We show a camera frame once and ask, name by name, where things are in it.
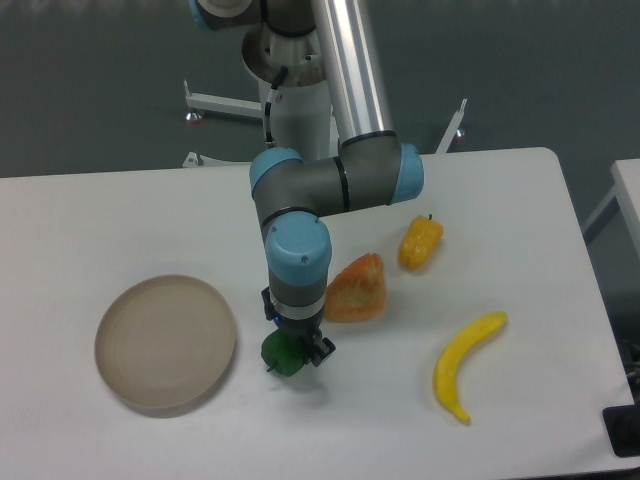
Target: green vegetable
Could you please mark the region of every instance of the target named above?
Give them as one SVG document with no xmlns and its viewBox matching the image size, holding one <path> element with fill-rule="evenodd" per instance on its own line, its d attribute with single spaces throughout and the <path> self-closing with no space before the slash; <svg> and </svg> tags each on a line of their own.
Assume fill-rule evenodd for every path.
<svg viewBox="0 0 640 480">
<path fill-rule="evenodd" d="M 269 370 L 285 377 L 305 366 L 306 356 L 298 340 L 280 330 L 264 339 L 261 355 Z"/>
</svg>

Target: metal stand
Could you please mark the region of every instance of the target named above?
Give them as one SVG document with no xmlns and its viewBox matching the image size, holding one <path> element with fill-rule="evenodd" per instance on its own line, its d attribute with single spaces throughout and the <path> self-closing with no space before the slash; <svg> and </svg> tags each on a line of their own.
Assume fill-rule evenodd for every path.
<svg viewBox="0 0 640 480">
<path fill-rule="evenodd" d="M 616 198 L 616 187 L 613 186 L 598 203 L 596 208 L 580 226 L 584 242 L 589 245 L 618 213 L 620 206 Z"/>
<path fill-rule="evenodd" d="M 183 168 L 196 168 L 196 167 L 228 167 L 232 165 L 244 165 L 251 162 L 228 162 L 225 160 L 216 160 L 215 158 L 205 157 L 198 152 L 189 152 L 187 157 L 182 162 Z"/>
<path fill-rule="evenodd" d="M 186 80 L 184 80 L 184 97 L 191 111 L 223 113 L 256 120 L 262 120 L 263 117 L 262 107 L 258 102 L 191 93 Z"/>
<path fill-rule="evenodd" d="M 462 139 L 464 138 L 465 132 L 462 128 L 460 128 L 460 123 L 462 123 L 462 119 L 464 118 L 464 107 L 467 106 L 467 99 L 462 100 L 462 104 L 460 108 L 456 110 L 451 117 L 451 121 L 449 122 L 449 126 L 447 130 L 444 132 L 442 136 L 442 140 L 436 149 L 436 153 L 447 153 L 449 148 L 451 147 L 451 142 L 454 139 Z"/>
</svg>

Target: plate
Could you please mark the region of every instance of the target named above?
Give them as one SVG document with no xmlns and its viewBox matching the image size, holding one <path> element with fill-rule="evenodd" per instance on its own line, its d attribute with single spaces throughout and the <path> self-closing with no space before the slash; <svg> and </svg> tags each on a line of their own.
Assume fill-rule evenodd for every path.
<svg viewBox="0 0 640 480">
<path fill-rule="evenodd" d="M 236 327 L 224 297 L 182 275 L 155 277 L 124 292 L 95 341 L 98 371 L 129 407 L 177 416 L 215 391 L 233 356 Z"/>
</svg>

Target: yellow banana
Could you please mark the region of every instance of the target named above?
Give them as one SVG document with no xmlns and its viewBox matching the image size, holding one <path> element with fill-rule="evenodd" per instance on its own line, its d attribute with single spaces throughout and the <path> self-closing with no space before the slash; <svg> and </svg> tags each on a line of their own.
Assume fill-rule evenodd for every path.
<svg viewBox="0 0 640 480">
<path fill-rule="evenodd" d="M 471 347 L 500 330 L 506 321 L 507 314 L 504 312 L 490 312 L 477 318 L 453 337 L 438 358 L 433 372 L 433 390 L 436 398 L 463 423 L 469 423 L 471 417 L 458 400 L 458 365 Z"/>
</svg>

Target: blue joint cap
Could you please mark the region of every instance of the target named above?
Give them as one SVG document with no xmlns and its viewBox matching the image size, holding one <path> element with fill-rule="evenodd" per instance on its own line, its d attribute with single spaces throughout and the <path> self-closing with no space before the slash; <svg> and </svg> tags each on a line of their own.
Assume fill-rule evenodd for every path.
<svg viewBox="0 0 640 480">
<path fill-rule="evenodd" d="M 291 148 L 275 147 L 265 150 L 258 155 L 253 162 L 251 162 L 251 168 L 249 168 L 249 180 L 251 181 L 251 195 L 256 188 L 256 185 L 260 178 L 267 173 L 271 168 L 275 167 L 279 163 L 286 162 L 288 160 L 295 160 L 297 162 L 302 161 L 302 157 L 298 152 Z"/>
<path fill-rule="evenodd" d="M 329 229 L 312 213 L 289 212 L 276 218 L 264 249 L 269 270 L 288 285 L 312 285 L 329 271 Z"/>
<path fill-rule="evenodd" d="M 200 10 L 198 10 L 197 0 L 189 0 L 189 8 L 191 9 L 191 16 L 193 17 L 193 21 L 196 22 L 196 25 L 200 30 L 211 30 L 207 22 L 204 21 L 202 15 L 200 15 Z"/>
<path fill-rule="evenodd" d="M 424 187 L 424 167 L 418 149 L 410 143 L 403 143 L 401 148 L 400 172 L 389 205 L 416 198 Z"/>
</svg>

